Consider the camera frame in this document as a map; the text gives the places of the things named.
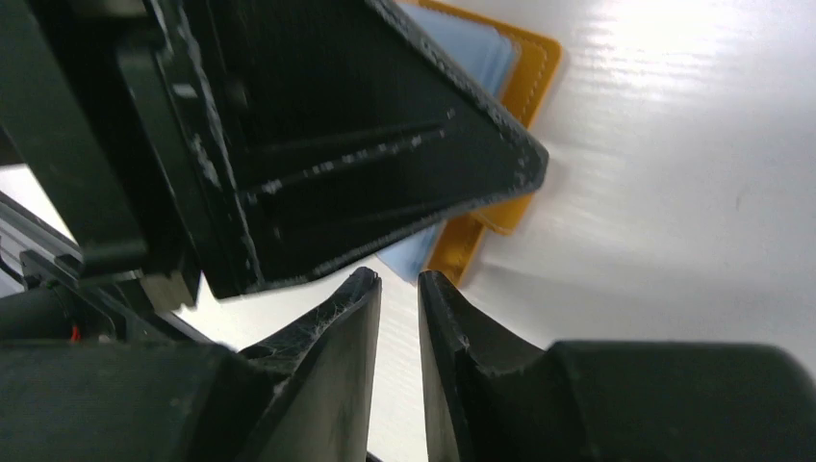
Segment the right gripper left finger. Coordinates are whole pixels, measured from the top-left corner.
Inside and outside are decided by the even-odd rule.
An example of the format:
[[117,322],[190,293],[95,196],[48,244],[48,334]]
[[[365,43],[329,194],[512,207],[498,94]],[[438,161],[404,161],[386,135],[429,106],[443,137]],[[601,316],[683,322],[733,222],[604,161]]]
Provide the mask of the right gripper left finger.
[[241,461],[364,461],[382,280],[360,267],[320,305],[242,356],[271,379]]

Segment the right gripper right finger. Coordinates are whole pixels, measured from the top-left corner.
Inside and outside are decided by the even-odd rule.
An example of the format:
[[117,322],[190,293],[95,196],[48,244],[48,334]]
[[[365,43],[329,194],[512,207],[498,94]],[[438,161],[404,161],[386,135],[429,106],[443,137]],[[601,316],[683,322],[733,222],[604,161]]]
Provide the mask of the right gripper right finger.
[[438,271],[418,280],[431,461],[552,461],[543,350],[472,305]]

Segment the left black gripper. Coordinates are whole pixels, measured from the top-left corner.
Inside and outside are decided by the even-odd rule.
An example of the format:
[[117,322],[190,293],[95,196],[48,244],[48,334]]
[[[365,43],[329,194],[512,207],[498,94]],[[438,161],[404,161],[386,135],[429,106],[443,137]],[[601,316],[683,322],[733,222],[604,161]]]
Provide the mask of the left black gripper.
[[200,275],[166,170],[186,153],[164,75],[176,1],[5,1],[1,164],[26,167],[58,230],[1,196],[1,335],[200,342]]

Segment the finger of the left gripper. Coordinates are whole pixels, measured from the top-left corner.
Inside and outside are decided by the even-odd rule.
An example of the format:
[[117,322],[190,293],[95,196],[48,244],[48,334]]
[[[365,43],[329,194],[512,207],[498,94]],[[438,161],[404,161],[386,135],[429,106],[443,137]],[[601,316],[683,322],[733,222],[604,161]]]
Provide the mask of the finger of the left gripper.
[[[547,150],[395,1],[176,1],[169,162],[217,298],[305,284],[537,190]],[[527,146],[518,186],[456,179],[461,130]]]

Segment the yellow leather card holder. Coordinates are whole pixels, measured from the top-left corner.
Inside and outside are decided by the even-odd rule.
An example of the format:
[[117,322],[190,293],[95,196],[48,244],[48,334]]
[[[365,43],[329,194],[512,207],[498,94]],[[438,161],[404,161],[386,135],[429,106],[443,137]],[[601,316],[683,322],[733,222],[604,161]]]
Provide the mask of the yellow leather card holder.
[[[562,47],[555,39],[440,1],[402,1],[399,6],[520,125],[532,126],[561,62]],[[479,186],[507,179],[518,186],[545,169],[520,140],[501,145],[474,131],[460,132],[466,144],[453,152],[456,179],[472,179]],[[503,199],[449,218],[379,251],[377,257],[408,283],[425,270],[436,270],[459,286],[483,238],[512,234],[530,201],[530,195]]]

